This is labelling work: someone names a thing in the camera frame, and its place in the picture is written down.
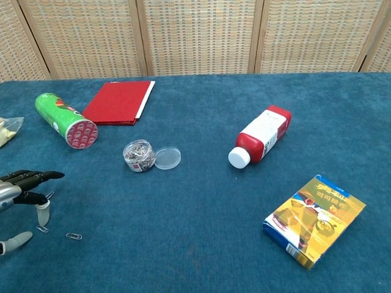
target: table surface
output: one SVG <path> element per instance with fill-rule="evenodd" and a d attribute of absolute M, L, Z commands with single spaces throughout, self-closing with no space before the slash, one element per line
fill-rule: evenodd
<path fill-rule="evenodd" d="M 70 148 L 34 109 L 53 92 L 82 112 L 104 82 L 155 80 L 134 126 L 99 126 Z M 391 74 L 234 74 L 0 84 L 0 117 L 24 117 L 0 148 L 0 172 L 57 170 L 41 233 L 33 206 L 1 214 L 0 239 L 32 231 L 0 257 L 2 292 L 387 292 L 391 286 Z M 291 111 L 287 134 L 245 169 L 227 159 L 237 134 L 270 104 Z M 136 139 L 174 146 L 172 170 L 134 173 L 122 150 Z M 261 223 L 314 175 L 367 207 L 311 270 Z M 82 234 L 81 241 L 67 239 Z"/>

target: clear plastic jar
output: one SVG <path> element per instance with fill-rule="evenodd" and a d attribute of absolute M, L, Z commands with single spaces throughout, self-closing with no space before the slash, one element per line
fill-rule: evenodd
<path fill-rule="evenodd" d="M 145 172 L 155 163 L 155 152 L 145 139 L 135 140 L 123 149 L 123 158 L 134 172 Z"/>

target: green chip can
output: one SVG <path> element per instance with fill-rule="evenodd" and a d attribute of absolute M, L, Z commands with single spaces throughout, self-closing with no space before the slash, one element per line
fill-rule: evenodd
<path fill-rule="evenodd" d="M 65 141 L 76 149 L 91 146 L 98 137 L 98 127 L 53 93 L 35 99 L 37 112 Z"/>

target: white bottle cap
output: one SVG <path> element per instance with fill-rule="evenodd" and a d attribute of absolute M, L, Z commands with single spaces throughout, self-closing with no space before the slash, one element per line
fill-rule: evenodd
<path fill-rule="evenodd" d="M 243 169 L 250 162 L 250 154 L 244 148 L 237 146 L 228 154 L 228 160 L 235 168 Z"/>

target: red folder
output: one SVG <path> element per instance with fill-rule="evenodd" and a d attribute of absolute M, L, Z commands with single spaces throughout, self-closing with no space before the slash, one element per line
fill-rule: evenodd
<path fill-rule="evenodd" d="M 154 81 L 107 82 L 82 115 L 97 125 L 134 125 L 154 84 Z"/>

